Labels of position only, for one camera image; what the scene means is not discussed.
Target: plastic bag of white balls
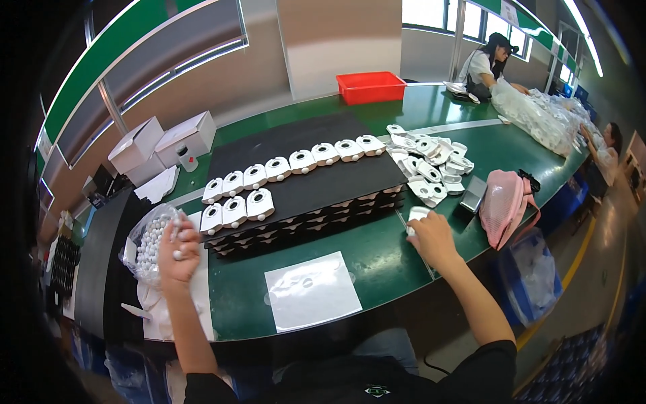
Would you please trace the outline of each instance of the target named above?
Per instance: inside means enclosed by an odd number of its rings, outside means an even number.
[[[163,231],[169,222],[179,220],[180,211],[173,205],[160,204],[130,230],[120,259],[140,282],[159,288],[157,259]]]

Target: green table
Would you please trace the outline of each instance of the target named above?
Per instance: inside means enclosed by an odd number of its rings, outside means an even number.
[[[214,147],[277,125],[346,109],[353,111],[377,136],[386,134],[386,126],[391,123],[411,130],[494,119],[498,115],[490,104],[475,105],[451,99],[444,86],[411,86],[407,87],[403,101],[348,107],[339,96],[330,96],[252,116],[219,128]],[[495,169],[523,169],[541,182],[541,191],[536,195],[539,207],[554,196],[587,156],[587,153],[573,151],[564,159],[514,125],[461,129],[443,136],[468,147],[466,156],[475,168],[464,178],[464,184],[468,184],[472,175],[486,180],[489,172]],[[210,159],[209,154],[201,156],[196,171],[182,171],[175,190],[165,201],[202,188],[209,179]],[[472,220],[465,227],[450,216],[458,200],[459,197],[449,196],[436,211],[449,219],[457,251],[465,260],[471,260],[489,245],[479,220]],[[230,341],[275,335],[271,307],[264,302],[267,293],[264,273],[335,251],[341,251],[348,270],[356,278],[355,289],[363,310],[388,303],[438,279],[437,272],[430,270],[405,240],[404,220],[410,207],[415,205],[422,203],[407,191],[405,205],[397,214],[343,233],[237,262],[224,262],[209,254],[211,317],[218,339]],[[203,205],[196,199],[179,207],[191,214],[201,211]]]

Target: pink mesh bag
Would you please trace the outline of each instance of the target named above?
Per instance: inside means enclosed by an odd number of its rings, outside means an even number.
[[[500,250],[520,225],[527,204],[538,213],[523,229],[514,242],[541,218],[541,211],[534,202],[530,181],[513,171],[495,170],[486,179],[486,193],[479,214],[486,237],[491,247]]]

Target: jeans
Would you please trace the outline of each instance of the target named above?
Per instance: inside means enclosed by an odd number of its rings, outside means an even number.
[[[406,371],[412,375],[419,376],[417,368],[417,359],[413,345],[408,338],[408,332],[403,328],[390,328],[379,332],[359,344],[352,350],[355,356],[376,356],[376,357],[394,357]],[[287,366],[274,371],[273,381],[278,383],[282,380]]]

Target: black sleeve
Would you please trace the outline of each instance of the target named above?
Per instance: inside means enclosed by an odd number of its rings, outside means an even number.
[[[496,341],[467,357],[438,387],[447,401],[504,404],[512,402],[515,376],[516,345]]]
[[[214,374],[187,374],[185,395],[185,404],[238,403],[238,398],[233,390],[231,390],[231,387]]]

